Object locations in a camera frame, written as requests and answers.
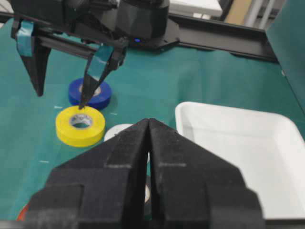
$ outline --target white plastic tray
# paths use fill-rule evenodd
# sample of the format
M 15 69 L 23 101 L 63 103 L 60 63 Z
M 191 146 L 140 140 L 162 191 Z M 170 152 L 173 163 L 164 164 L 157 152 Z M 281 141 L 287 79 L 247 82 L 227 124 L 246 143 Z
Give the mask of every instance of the white plastic tray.
M 181 135 L 240 168 L 265 219 L 305 218 L 305 144 L 290 119 L 193 102 L 175 114 Z

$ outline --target table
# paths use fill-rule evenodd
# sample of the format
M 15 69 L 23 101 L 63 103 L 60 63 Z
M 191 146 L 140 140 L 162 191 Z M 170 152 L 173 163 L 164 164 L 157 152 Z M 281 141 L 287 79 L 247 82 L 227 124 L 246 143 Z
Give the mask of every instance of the table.
M 56 106 L 70 106 L 69 83 L 83 77 L 86 61 L 53 50 L 38 98 L 10 38 L 11 25 L 0 29 L 0 220 L 16 219 L 55 166 L 89 149 L 66 146 L 55 133 Z M 279 113 L 304 137 L 305 115 L 281 71 L 276 63 L 223 51 L 129 49 L 124 65 L 106 79 L 113 90 L 102 111 L 106 130 L 149 117 L 175 128 L 175 107 L 194 101 Z

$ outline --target robotic arm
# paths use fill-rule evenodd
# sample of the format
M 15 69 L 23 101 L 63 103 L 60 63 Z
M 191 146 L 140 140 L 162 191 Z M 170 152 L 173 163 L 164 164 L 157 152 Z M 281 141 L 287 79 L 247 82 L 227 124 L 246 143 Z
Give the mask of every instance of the robotic arm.
M 11 36 L 38 96 L 43 95 L 51 49 L 88 60 L 80 109 L 107 75 L 124 62 L 127 47 L 158 49 L 179 42 L 168 19 L 169 0 L 11 0 Z M 80 38 L 82 43 L 62 38 Z M 87 44 L 100 45 L 94 49 Z

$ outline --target tape roll hole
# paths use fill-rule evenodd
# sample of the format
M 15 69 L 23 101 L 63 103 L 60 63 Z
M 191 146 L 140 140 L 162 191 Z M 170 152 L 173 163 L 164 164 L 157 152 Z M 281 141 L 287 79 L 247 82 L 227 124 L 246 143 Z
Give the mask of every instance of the tape roll hole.
M 145 185 L 145 200 L 144 200 L 144 203 L 147 203 L 150 197 L 151 197 L 151 192 L 150 192 L 149 188 L 147 187 L 147 185 Z
M 82 85 L 79 87 L 79 91 L 80 91 L 80 93 L 82 92 Z M 98 87 L 98 88 L 95 90 L 95 92 L 94 92 L 94 94 L 93 94 L 93 97 L 98 96 L 100 93 L 102 93 L 102 90 L 101 90 L 101 87 Z
M 92 126 L 93 120 L 87 114 L 75 114 L 69 120 L 71 126 L 78 129 L 85 129 Z

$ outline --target green cloth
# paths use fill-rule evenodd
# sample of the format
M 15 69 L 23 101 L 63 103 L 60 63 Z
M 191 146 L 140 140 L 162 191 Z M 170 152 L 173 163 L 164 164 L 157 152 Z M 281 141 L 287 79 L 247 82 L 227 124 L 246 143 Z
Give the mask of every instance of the green cloth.
M 305 111 L 304 0 L 286 1 L 267 31 L 268 40 Z
M 61 143 L 54 106 L 70 106 L 68 86 L 83 77 L 86 61 L 53 50 L 45 93 L 38 98 L 10 38 L 0 30 L 0 219 L 15 219 L 55 166 L 85 152 Z M 124 65 L 106 79 L 113 90 L 102 113 L 106 130 L 154 117 L 175 128 L 175 107 L 184 101 L 283 114 L 301 126 L 305 116 L 278 64 L 175 47 L 153 53 L 128 50 Z

